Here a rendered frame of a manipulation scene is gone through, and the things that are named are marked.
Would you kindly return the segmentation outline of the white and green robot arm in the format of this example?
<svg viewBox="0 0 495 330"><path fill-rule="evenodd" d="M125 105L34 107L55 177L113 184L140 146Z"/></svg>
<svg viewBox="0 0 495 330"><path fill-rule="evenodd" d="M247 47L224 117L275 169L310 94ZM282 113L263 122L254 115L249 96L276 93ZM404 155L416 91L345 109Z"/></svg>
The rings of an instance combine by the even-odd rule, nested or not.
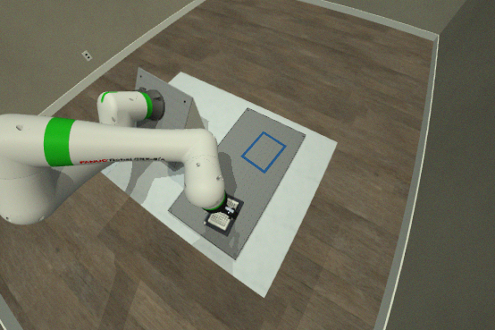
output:
<svg viewBox="0 0 495 330"><path fill-rule="evenodd" d="M225 208L228 197L218 144L210 131L134 128L136 121L164 116L159 91L140 87L104 92L97 100L97 111L99 123L0 115L3 219L22 225L41 222L97 173L127 161L182 162L187 200L203 208L204 214Z"/></svg>

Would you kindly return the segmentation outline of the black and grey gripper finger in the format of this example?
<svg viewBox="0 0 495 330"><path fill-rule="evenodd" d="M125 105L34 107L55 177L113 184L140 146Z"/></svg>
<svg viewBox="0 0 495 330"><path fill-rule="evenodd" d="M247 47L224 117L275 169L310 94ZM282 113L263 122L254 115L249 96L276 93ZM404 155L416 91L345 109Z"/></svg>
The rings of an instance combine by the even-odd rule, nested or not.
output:
<svg viewBox="0 0 495 330"><path fill-rule="evenodd" d="M229 219L231 219L231 220L235 219L236 220L238 213L235 210L235 208L234 207L231 207L231 208L226 207L225 209L226 209L226 211L222 210L221 212L226 214L227 216L229 216Z"/></svg>

